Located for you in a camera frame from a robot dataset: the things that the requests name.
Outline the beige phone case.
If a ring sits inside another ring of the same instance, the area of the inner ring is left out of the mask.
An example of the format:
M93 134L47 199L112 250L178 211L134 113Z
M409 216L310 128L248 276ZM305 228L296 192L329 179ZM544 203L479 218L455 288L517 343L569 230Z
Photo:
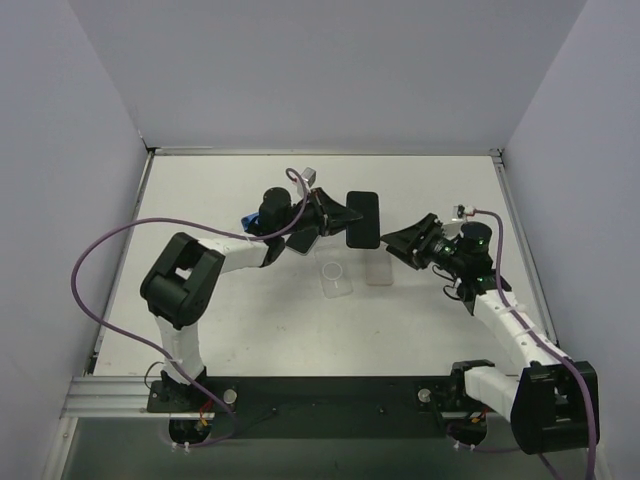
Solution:
M391 286L394 283L390 254L384 248L364 252L365 283L369 286Z

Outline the clear phone case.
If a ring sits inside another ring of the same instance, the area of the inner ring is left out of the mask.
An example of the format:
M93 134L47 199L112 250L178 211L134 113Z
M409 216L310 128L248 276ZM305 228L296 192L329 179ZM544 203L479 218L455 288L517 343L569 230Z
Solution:
M320 246L315 250L314 257L323 294L327 299L353 293L346 256L342 249L334 245Z

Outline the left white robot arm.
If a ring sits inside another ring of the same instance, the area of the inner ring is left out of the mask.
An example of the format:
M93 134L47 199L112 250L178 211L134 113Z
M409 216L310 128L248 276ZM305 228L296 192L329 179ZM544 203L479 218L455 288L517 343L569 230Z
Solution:
M206 367L197 322L222 274L270 266L285 249L305 255L318 238L337 235L364 218L353 203L342 205L321 188L293 203L285 189L274 187L264 193L259 210L242 219L245 232L256 241L244 236L200 241L184 232L175 234L140 287L169 354L161 378L170 388L170 400L187 412L204 402L205 387L198 380L206 376Z

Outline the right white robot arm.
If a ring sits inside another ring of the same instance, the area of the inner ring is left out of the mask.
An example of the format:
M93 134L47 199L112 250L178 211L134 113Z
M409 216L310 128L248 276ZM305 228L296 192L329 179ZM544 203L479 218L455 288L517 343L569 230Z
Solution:
M489 361L459 362L458 389L509 421L526 454L596 447L599 440L598 382L586 361L575 362L557 347L517 301L501 275L501 255L490 251L501 229L473 220L460 208L457 222L429 214L416 224L382 236L394 257L415 270L434 266L454 281L456 294L519 370L501 373Z

